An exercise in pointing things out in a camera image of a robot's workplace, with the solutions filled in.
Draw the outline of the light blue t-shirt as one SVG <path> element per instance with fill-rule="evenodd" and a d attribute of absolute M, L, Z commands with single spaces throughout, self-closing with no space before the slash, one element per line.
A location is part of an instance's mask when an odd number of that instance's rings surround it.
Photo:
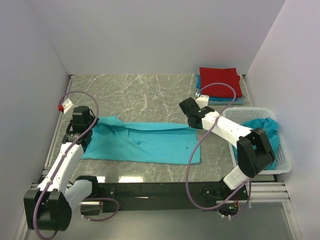
<path fill-rule="evenodd" d="M 197 131 L 170 122 L 123 122 L 105 116 L 93 128 L 84 160 L 113 160 L 170 165 L 199 164 Z"/>

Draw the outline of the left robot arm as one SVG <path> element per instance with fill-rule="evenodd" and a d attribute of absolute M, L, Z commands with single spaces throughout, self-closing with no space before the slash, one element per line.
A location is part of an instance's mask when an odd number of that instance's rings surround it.
<path fill-rule="evenodd" d="M 73 108 L 56 161 L 38 187 L 24 195 L 29 229 L 65 231 L 71 222 L 73 209 L 84 198 L 94 201 L 99 197 L 100 188 L 93 176 L 81 176 L 71 188 L 67 188 L 71 175 L 92 140 L 93 127 L 97 123 L 98 117 L 88 106 Z"/>

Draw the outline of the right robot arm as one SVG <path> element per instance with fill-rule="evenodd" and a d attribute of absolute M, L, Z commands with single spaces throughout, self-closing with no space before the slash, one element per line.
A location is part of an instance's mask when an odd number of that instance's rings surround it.
<path fill-rule="evenodd" d="M 237 151 L 237 166 L 221 180 L 219 193 L 222 198 L 232 199 L 241 184 L 276 160 L 272 145 L 262 128 L 251 129 L 235 123 L 209 106 L 200 107 L 191 97 L 180 102 L 179 107 L 191 128 L 216 134 Z"/>

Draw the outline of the red folded t-shirt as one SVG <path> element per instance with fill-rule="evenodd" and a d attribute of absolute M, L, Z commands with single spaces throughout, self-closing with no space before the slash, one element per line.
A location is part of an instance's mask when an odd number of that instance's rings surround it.
<path fill-rule="evenodd" d="M 236 68 L 209 68 L 200 67 L 200 88 L 208 86 L 213 83 L 223 83 L 232 87 L 235 91 L 236 97 L 243 97 L 243 93 L 240 87 L 240 75 L 238 75 Z M 233 98 L 233 91 L 221 84 L 215 84 L 207 87 L 201 91 L 203 95 L 208 95 L 215 98 Z"/>

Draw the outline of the grey-blue folded t-shirt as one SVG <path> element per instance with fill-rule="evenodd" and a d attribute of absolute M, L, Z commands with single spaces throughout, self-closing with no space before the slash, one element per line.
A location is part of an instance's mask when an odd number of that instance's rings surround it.
<path fill-rule="evenodd" d="M 201 89 L 201 77 L 198 73 L 195 74 L 195 92 Z M 209 97 L 209 105 L 227 105 L 233 98 Z M 234 105 L 243 105 L 245 103 L 244 97 L 237 97 L 233 102 Z"/>

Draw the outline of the teal t-shirt in basket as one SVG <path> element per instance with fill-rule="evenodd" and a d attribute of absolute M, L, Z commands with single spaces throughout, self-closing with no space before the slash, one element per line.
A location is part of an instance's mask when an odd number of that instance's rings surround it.
<path fill-rule="evenodd" d="M 249 128 L 248 133 L 240 136 L 233 147 L 241 171 L 253 177 L 263 170 L 262 167 L 267 171 L 275 170 L 276 160 L 268 166 L 265 162 L 271 161 L 271 155 L 277 156 L 280 146 L 278 123 L 267 117 L 246 121 L 241 125 Z"/>

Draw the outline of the black base beam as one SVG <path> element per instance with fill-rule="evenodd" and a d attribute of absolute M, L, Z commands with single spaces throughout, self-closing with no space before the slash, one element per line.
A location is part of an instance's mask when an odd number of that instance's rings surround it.
<path fill-rule="evenodd" d="M 225 200 L 231 193 L 217 181 L 190 182 L 188 184 L 193 200 L 208 208 Z M 114 213 L 117 204 L 104 198 L 118 201 L 121 211 L 189 210 L 196 207 L 191 203 L 184 182 L 132 182 L 100 183 L 99 190 L 86 198 L 80 205 L 84 216 L 97 216 L 100 213 Z"/>

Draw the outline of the white plastic basket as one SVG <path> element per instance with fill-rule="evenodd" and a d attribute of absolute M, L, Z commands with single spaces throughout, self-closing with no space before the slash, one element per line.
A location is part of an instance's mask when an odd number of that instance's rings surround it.
<path fill-rule="evenodd" d="M 260 172 L 261 175 L 279 175 L 291 171 L 290 160 L 286 157 L 286 149 L 281 145 L 278 122 L 272 112 L 267 108 L 261 107 L 232 107 L 227 108 L 222 115 L 247 128 L 262 128 L 271 144 L 275 161 L 266 169 Z"/>

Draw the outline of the aluminium rail frame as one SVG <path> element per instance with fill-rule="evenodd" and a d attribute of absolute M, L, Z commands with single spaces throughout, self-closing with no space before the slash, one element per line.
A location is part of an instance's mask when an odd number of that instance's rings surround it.
<path fill-rule="evenodd" d="M 244 105 L 253 107 L 244 78 L 240 79 Z M 99 117 L 117 116 L 123 122 L 166 122 L 187 124 L 187 118 L 178 103 L 194 97 L 195 74 L 101 74 L 72 75 L 67 92 L 82 91 L 91 94 L 99 106 Z M 61 115 L 50 146 L 41 177 L 57 159 L 62 137 L 70 117 Z M 233 157 L 227 141 L 210 134 L 201 144 L 201 162 L 190 167 L 190 182 L 213 182 L 227 175 L 233 168 Z M 162 183 L 184 182 L 185 165 L 139 163 L 112 160 L 79 160 L 69 181 L 78 176 L 97 176 L 104 183 Z M 283 182 L 276 183 L 277 175 L 260 174 L 252 180 L 252 202 L 289 202 Z"/>

